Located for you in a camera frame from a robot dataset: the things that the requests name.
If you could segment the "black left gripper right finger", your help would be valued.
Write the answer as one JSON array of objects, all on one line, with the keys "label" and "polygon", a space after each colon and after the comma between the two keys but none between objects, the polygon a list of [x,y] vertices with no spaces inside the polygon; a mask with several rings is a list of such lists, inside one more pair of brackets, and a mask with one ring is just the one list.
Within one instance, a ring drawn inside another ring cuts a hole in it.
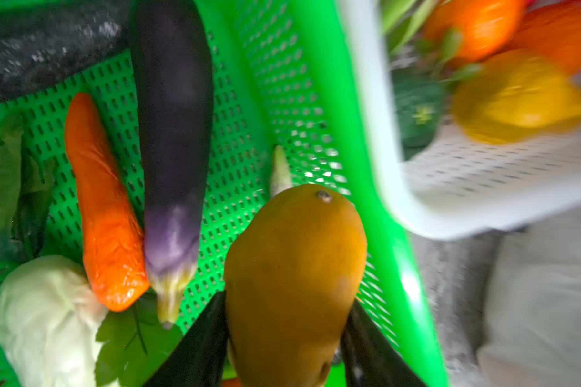
[{"label": "black left gripper right finger", "polygon": [[348,386],[426,387],[358,301],[350,311],[340,350]]}]

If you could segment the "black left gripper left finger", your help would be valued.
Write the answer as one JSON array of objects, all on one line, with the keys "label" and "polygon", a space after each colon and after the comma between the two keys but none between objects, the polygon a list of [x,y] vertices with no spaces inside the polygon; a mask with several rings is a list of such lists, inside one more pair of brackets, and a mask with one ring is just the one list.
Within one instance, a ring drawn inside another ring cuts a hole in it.
[{"label": "black left gripper left finger", "polygon": [[229,330],[226,293],[216,293],[187,334],[144,387],[218,387],[222,385]]}]

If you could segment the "yellow mango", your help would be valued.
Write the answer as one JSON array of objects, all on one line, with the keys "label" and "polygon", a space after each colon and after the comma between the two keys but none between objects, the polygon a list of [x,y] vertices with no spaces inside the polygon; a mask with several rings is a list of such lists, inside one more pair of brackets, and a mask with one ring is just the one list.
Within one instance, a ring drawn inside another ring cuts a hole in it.
[{"label": "yellow mango", "polygon": [[276,195],[224,266],[229,351],[245,386],[326,382],[366,267],[361,218],[322,185]]}]

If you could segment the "green plastic basket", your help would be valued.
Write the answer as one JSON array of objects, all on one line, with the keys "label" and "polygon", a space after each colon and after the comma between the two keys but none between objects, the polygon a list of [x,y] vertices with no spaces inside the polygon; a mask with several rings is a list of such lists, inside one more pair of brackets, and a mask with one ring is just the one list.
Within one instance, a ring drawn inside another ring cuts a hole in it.
[{"label": "green plastic basket", "polygon": [[[187,330],[224,286],[224,258],[268,198],[271,153],[286,151],[295,185],[345,195],[362,216],[369,244],[359,301],[389,343],[427,385],[448,376],[405,230],[379,204],[368,169],[352,63],[334,1],[200,1],[215,83],[214,124],[201,251],[178,325]],[[46,254],[79,261],[82,221],[66,156],[69,104],[95,100],[124,184],[143,211],[137,93],[127,50],[38,92],[0,103],[0,122],[26,119],[24,146],[55,163]]]}]

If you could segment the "white plastic grocery bag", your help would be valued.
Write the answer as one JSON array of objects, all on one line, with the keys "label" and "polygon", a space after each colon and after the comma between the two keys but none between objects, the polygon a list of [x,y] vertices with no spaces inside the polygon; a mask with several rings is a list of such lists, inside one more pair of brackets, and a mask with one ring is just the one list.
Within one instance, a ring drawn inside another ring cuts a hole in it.
[{"label": "white plastic grocery bag", "polygon": [[581,386],[581,206],[502,240],[477,358],[490,386]]}]

